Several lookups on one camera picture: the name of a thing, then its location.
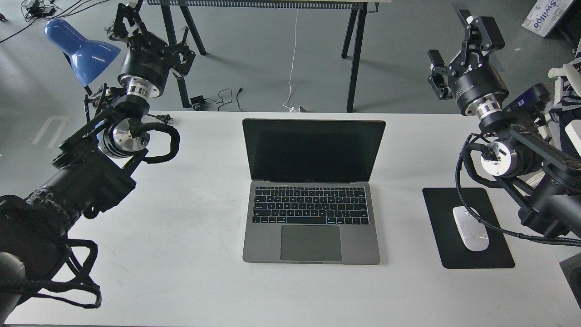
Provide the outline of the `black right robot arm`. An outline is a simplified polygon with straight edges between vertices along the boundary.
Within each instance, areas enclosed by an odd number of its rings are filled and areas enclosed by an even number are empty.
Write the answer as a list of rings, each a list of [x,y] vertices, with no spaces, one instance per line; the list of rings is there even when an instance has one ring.
[[[477,116],[479,134],[463,144],[456,167],[488,188],[503,188],[519,205],[521,224],[530,236],[485,223],[504,234],[536,243],[580,246],[580,161],[550,144],[539,128],[547,124],[549,91],[536,84],[503,106],[508,90],[488,56],[505,46],[496,21],[459,9],[464,38],[459,53],[446,64],[430,50],[428,83],[440,100],[454,99],[463,116]]]

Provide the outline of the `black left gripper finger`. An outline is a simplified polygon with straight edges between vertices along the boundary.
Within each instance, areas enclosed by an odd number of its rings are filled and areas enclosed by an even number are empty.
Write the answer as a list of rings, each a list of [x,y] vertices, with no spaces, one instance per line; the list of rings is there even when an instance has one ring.
[[[183,35],[180,43],[172,46],[172,57],[174,59],[172,74],[177,80],[181,80],[189,74],[196,56],[187,43],[189,27],[185,26],[181,31]]]
[[[125,21],[127,21],[130,27],[137,25],[137,29],[133,32],[133,35],[145,33],[147,28],[139,15],[142,5],[142,2],[129,2],[126,5],[120,3],[114,21],[105,29],[107,38],[112,41],[120,41],[128,44],[131,37],[129,36]]]

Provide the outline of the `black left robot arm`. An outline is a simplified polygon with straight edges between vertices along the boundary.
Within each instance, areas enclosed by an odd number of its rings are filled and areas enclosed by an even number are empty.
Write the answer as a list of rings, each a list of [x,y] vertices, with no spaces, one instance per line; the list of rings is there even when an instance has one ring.
[[[69,238],[80,217],[95,218],[119,205],[136,182],[132,173],[141,162],[159,164],[174,158],[180,135],[169,124],[171,117],[149,114],[150,99],[160,97],[170,72],[177,79],[190,71],[195,53],[187,45],[187,31],[177,44],[167,44],[142,21],[143,2],[119,4],[108,39],[127,44],[118,82],[103,84],[85,97],[94,106],[92,119],[61,144],[53,161],[56,174],[25,198],[1,197],[1,321],[16,306],[32,297],[58,297],[60,292],[85,291],[95,302],[80,304],[98,308],[100,287],[90,272],[98,254],[91,240]]]

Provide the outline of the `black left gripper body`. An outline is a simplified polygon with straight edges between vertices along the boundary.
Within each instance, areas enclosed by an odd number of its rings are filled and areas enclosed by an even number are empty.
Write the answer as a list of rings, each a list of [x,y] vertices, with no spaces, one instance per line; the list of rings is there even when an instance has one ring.
[[[164,90],[173,64],[172,45],[156,36],[148,41],[143,35],[133,35],[118,82],[126,87],[132,78],[137,78],[152,84],[154,90]]]

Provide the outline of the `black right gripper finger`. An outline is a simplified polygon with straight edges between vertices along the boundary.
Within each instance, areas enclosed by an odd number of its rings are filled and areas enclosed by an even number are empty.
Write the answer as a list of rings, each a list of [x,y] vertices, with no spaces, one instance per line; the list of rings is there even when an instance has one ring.
[[[468,62],[471,55],[485,58],[506,45],[500,29],[490,16],[473,16],[467,9],[457,10],[465,28],[465,37],[460,50],[461,62]]]
[[[428,50],[428,56],[431,62],[431,75],[428,77],[430,87],[433,89],[439,100],[452,99],[452,89],[449,87],[444,77],[456,77],[457,72],[445,65],[438,50]]]

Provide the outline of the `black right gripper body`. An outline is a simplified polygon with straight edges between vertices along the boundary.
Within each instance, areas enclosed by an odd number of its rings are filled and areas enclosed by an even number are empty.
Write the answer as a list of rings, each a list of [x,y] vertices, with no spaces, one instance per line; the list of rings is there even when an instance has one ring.
[[[468,60],[464,61],[459,52],[452,59],[450,66],[456,74],[448,77],[448,86],[463,116],[473,116],[475,110],[469,112],[469,106],[486,95],[494,94],[500,103],[508,97],[506,84],[490,64],[487,56],[471,50],[468,53]]]

